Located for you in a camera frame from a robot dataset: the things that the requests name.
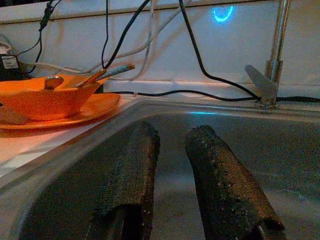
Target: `countertop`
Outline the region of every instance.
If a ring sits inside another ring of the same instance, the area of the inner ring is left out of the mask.
[[[88,125],[32,132],[0,130],[0,178],[130,107],[136,99],[132,95],[122,96],[116,111]]]

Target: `faucet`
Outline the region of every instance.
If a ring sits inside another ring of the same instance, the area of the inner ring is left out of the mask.
[[[269,109],[276,107],[279,81],[283,65],[281,54],[290,3],[291,0],[279,0],[271,58],[267,61],[264,75],[252,65],[247,65],[245,67],[245,71],[249,75],[253,84],[261,92],[261,98],[257,102],[257,107],[259,108]]]

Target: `white tile backsplash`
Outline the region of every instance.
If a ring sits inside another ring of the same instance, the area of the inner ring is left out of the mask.
[[[234,82],[250,83],[244,67],[252,64],[264,72],[266,61],[270,58],[278,2],[271,0],[234,4],[230,18],[224,23],[218,23],[214,10],[223,15],[223,8],[228,11],[230,6],[191,7],[187,13],[207,71]],[[156,11],[155,28],[174,11]],[[110,15],[110,39],[105,56],[111,55],[131,16],[132,13]],[[292,1],[282,54],[282,85],[300,85],[302,89],[320,85],[319,16],[320,1]],[[148,34],[148,19],[148,12],[141,13],[128,32],[120,53],[144,43]],[[38,22],[0,25],[0,32],[11,39],[18,52],[36,42],[38,29]],[[99,61],[104,40],[104,16],[55,20],[43,32],[44,51],[40,60],[87,69]],[[21,55],[20,59],[32,62],[37,52],[28,52]],[[133,62],[137,67],[119,77],[134,76],[139,71],[144,55],[144,52],[140,52],[116,60],[114,66]],[[36,73],[48,75],[55,72],[53,69],[42,68]],[[200,71],[181,13],[152,43],[143,79],[211,82]]]

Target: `sink basin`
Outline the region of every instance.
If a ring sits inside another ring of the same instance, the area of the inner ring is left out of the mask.
[[[144,100],[0,178],[0,239],[86,239],[133,124],[158,130],[152,240],[204,240],[185,134],[212,126],[253,173],[288,240],[320,239],[320,114]]]

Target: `faucet handle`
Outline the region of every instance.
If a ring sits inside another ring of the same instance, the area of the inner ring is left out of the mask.
[[[249,75],[254,85],[262,93],[265,99],[271,100],[277,97],[278,84],[268,79],[252,65],[245,66],[245,71]]]

